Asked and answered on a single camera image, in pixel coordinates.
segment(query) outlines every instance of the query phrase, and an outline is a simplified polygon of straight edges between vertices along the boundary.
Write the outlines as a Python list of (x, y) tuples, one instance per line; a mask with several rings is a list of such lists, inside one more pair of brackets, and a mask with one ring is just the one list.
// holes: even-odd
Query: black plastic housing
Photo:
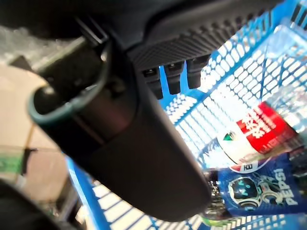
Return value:
[(117, 76), (126, 89), (107, 93), (109, 61), (108, 55), (95, 86), (69, 102), (56, 106), (56, 97), (36, 91), (31, 118), (90, 175), (146, 214), (182, 221), (200, 213), (210, 189), (190, 150), (129, 62), (116, 65), (125, 70)]

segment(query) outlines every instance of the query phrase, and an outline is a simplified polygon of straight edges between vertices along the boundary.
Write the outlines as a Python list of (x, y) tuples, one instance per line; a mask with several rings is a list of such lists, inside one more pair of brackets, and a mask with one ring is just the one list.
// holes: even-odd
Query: blue packaging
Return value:
[(220, 193), (233, 216), (307, 212), (291, 173), (289, 154), (221, 169)]

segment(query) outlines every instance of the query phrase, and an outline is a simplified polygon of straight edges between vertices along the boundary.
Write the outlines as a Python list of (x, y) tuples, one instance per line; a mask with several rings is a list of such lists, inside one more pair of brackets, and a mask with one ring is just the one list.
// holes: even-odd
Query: blue shopping basket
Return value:
[[(283, 18), (293, 23), (283, 25)], [(201, 153), (204, 146), (257, 101), (265, 100), (280, 86), (291, 84), (307, 91), (307, 42), (303, 29), (307, 29), (306, 2), (287, 0), (243, 26), (212, 53), (202, 71), (202, 84), (198, 89), (188, 89), (185, 68), (180, 79), (182, 93), (170, 95), (164, 69), (160, 67), (164, 94), (161, 106), (202, 168), (208, 163)], [(209, 229), (198, 216), (180, 223), (149, 217), (104, 186), (93, 185), (71, 159), (67, 159), (67, 165), (97, 230)], [(249, 216), (212, 229), (286, 230), (305, 229), (304, 226), (307, 226), (307, 218), (299, 214)]]

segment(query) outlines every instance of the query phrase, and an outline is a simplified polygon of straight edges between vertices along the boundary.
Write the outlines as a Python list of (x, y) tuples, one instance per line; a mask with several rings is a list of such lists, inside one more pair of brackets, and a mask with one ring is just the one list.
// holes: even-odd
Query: green object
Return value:
[(0, 153), (0, 173), (20, 173), (21, 162), (21, 156), (1, 156)]
[(202, 222), (209, 227), (222, 227), (234, 221), (235, 218), (226, 219), (226, 220), (212, 220), (202, 217)]

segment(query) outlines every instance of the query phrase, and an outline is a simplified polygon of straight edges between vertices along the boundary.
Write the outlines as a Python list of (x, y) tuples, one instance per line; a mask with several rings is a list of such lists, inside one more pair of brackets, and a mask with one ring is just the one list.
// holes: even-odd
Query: textured black plastic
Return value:
[(143, 44), (128, 52), (144, 70), (211, 54), (247, 21), (280, 0), (217, 0), (161, 14), (147, 27)]

